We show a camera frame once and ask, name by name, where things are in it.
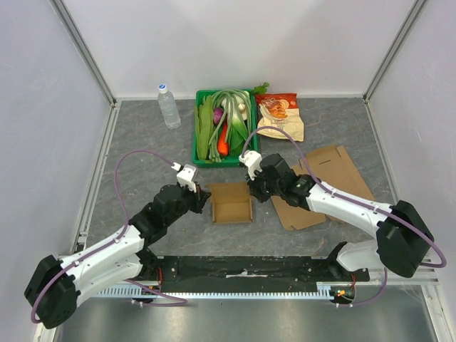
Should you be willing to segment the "small brown cardboard box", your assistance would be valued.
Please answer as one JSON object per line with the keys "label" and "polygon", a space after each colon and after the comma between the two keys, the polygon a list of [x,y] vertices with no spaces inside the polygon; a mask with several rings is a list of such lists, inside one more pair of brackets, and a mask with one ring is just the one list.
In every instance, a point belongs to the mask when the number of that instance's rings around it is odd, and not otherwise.
{"label": "small brown cardboard box", "polygon": [[246,182],[219,182],[207,186],[211,192],[214,224],[248,224],[252,222],[252,200]]}

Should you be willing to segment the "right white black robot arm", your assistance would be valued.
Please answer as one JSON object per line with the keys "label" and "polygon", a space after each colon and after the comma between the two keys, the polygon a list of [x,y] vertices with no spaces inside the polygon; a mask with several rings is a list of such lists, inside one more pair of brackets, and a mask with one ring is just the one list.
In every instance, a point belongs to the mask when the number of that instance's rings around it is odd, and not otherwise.
{"label": "right white black robot arm", "polygon": [[279,197],[291,207],[334,217],[372,237],[359,243],[342,242],[331,252],[326,271],[334,280],[377,266],[411,278],[434,242],[427,225],[408,202],[387,204],[357,197],[319,178],[296,174],[279,154],[262,157],[256,151],[247,151],[239,162],[247,168],[249,191],[259,202]]}

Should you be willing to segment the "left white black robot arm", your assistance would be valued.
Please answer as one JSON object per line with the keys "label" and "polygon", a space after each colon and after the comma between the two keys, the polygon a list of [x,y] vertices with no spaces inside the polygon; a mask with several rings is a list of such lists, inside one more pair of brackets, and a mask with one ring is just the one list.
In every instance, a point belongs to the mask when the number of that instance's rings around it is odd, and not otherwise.
{"label": "left white black robot arm", "polygon": [[62,259],[44,257],[24,292],[31,305],[31,321],[55,328],[103,289],[119,281],[154,277],[157,257],[149,246],[186,213],[202,213],[210,196],[200,186],[191,190],[165,185],[125,226],[104,240]]}

